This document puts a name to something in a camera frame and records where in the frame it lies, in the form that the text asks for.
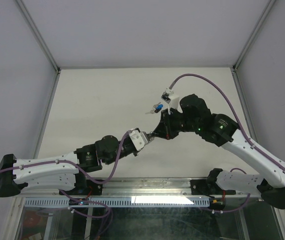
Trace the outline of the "large keyring with yellow grip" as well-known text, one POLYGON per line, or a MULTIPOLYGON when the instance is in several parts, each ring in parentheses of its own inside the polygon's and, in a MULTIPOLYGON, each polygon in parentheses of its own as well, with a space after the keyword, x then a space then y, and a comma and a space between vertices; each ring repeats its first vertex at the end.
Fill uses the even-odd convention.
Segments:
POLYGON ((147 143, 146 145, 150 144, 155 139, 155 134, 153 132, 146 133, 147 143))

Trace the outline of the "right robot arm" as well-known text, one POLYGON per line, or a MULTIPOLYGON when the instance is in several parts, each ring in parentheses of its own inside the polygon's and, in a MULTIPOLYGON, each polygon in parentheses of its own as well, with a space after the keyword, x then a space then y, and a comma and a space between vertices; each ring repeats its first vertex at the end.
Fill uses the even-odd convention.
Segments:
POLYGON ((205 101, 195 94, 180 99, 176 94, 161 97, 168 108, 160 113, 160 122, 152 132, 156 138, 172 140, 179 133, 195 133, 204 141, 236 155, 257 174, 214 168, 206 178, 202 194, 239 191, 259 195, 269 205, 285 209, 285 162, 264 150, 242 133, 240 125, 225 114, 211 113, 205 101))

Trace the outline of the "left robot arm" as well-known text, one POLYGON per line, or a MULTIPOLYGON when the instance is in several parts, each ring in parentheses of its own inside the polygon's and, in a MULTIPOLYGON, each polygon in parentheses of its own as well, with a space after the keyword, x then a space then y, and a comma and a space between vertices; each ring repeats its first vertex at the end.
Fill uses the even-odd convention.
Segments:
POLYGON ((46 189, 83 194, 89 173, 130 154, 137 155, 148 143, 143 132, 133 130, 121 140, 107 135, 93 144, 54 157, 18 159, 12 153, 6 154, 0 162, 0 198, 46 189))

